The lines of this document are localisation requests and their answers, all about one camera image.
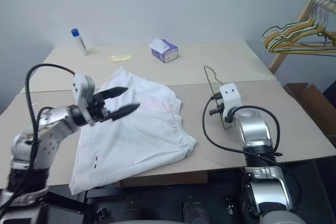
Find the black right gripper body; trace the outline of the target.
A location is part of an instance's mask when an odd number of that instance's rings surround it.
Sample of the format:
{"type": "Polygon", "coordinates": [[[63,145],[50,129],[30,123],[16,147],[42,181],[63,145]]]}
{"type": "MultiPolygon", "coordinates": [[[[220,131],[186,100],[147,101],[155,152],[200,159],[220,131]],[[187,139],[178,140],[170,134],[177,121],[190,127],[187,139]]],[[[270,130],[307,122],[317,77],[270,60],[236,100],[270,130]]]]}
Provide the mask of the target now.
{"type": "Polygon", "coordinates": [[[216,100],[216,104],[217,104],[217,108],[221,108],[221,114],[219,116],[220,116],[221,122],[223,124],[225,124],[225,119],[224,119],[224,116],[223,116],[223,112],[224,112],[224,108],[225,108],[224,103],[223,102],[219,102],[219,100],[216,100]]]}

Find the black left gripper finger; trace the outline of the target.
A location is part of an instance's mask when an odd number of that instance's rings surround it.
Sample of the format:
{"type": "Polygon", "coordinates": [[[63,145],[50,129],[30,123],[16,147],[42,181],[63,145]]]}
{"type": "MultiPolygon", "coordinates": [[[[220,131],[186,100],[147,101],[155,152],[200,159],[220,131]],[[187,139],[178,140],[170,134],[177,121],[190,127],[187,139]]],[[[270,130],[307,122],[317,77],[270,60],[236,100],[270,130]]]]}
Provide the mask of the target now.
{"type": "Polygon", "coordinates": [[[134,112],[139,106],[140,106],[139,103],[127,104],[127,105],[119,108],[118,110],[110,113],[110,119],[115,121],[115,120],[118,120],[120,118],[123,118],[123,117],[131,114],[132,112],[134,112]]]}
{"type": "Polygon", "coordinates": [[[125,93],[128,90],[127,87],[114,87],[104,91],[99,92],[102,101],[107,99],[113,99],[125,93]]]}

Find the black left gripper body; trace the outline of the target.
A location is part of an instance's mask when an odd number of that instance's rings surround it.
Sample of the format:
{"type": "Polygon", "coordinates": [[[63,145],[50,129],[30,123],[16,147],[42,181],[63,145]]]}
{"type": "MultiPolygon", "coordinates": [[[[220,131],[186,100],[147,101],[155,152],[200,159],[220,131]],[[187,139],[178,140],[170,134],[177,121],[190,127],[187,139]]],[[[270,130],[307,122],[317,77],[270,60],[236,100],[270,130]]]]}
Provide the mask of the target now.
{"type": "Polygon", "coordinates": [[[95,123],[111,119],[111,112],[105,107],[105,100],[109,98],[106,94],[97,93],[89,102],[87,110],[95,123]]]}

